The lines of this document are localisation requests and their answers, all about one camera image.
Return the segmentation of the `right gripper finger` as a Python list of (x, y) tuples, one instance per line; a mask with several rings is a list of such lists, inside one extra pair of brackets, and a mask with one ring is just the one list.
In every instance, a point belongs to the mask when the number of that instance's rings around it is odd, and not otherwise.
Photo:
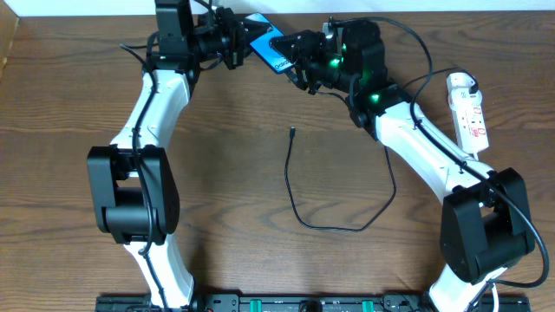
[(307, 89), (308, 86), (307, 83), (304, 81), (304, 78), (299, 77), (293, 70), (288, 69), (284, 72), (284, 74), (296, 88), (299, 88), (300, 90)]
[(294, 65), (323, 62), (323, 33), (304, 30), (271, 39), (271, 47)]

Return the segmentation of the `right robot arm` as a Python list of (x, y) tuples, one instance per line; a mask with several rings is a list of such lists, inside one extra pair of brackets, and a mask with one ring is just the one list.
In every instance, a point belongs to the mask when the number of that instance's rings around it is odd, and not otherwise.
[(389, 78), (377, 23), (374, 17), (333, 19), (319, 32), (277, 36), (269, 44), (292, 64), (298, 88), (344, 92), (353, 122), (402, 157), (434, 192), (442, 206), (446, 264), (428, 299), (436, 311), (469, 311), (501, 284), (505, 271), (545, 248), (532, 224), (526, 184), (512, 168), (497, 172), (460, 140), (450, 140)]

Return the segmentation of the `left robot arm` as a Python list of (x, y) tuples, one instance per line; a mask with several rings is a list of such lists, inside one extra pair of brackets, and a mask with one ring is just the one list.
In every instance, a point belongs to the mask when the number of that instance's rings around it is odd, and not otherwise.
[(195, 280), (186, 269), (174, 232), (180, 197), (167, 148), (180, 114), (191, 100), (204, 62), (228, 69), (241, 66), (251, 43), (273, 31), (257, 16), (240, 17), (232, 9), (205, 3), (194, 16), (187, 1), (158, 1), (157, 29), (139, 55), (142, 89), (125, 126), (106, 146), (87, 157), (95, 221), (104, 233), (131, 253), (151, 290), (146, 308), (200, 311)]

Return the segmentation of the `blue Galaxy smartphone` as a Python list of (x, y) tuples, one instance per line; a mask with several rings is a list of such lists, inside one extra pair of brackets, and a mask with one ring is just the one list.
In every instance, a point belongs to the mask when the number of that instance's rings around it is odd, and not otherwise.
[(250, 43), (254, 53), (272, 69), (275, 74), (280, 75), (290, 70), (292, 63), (271, 47), (271, 39), (281, 37), (284, 34), (261, 13), (250, 14), (246, 19), (253, 22), (268, 23), (271, 28), (264, 35), (261, 35), (258, 39)]

